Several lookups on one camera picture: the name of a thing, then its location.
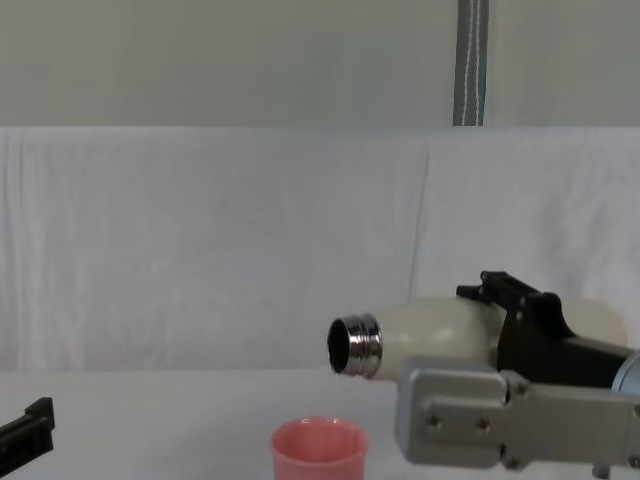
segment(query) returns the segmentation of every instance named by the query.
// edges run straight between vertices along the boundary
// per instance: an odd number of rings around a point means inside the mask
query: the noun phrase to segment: plastic cup
[[[292,420],[271,436],[275,480],[363,480],[368,448],[365,431],[346,420]]]

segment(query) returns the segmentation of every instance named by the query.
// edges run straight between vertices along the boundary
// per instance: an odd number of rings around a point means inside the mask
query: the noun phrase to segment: robotic arm
[[[640,468],[640,352],[577,335],[553,293],[481,278],[457,299],[335,320],[332,369],[397,382],[395,436],[412,463]]]

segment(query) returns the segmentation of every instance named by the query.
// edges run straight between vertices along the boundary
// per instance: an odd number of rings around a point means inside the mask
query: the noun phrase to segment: white fabric
[[[640,2],[489,4],[485,125],[640,125]]]
[[[0,368],[296,367],[406,301],[418,133],[0,131]]]

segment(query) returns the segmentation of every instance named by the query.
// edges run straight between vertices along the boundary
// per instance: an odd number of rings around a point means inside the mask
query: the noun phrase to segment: black object
[[[53,401],[43,397],[24,416],[0,427],[0,477],[53,450]]]
[[[577,336],[555,293],[539,292],[506,272],[482,272],[480,278],[480,286],[459,286],[456,294],[506,310],[498,370],[513,370],[535,383],[611,388],[633,350]]]

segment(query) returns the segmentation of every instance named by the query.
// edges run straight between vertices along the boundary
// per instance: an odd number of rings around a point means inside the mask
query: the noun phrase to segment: table surface
[[[348,418],[371,437],[367,480],[512,478],[409,465],[393,438],[392,383],[327,369],[0,374],[0,421],[53,397],[53,452],[10,478],[47,480],[271,479],[268,441],[281,423]],[[540,466],[526,478],[589,478],[588,467]]]

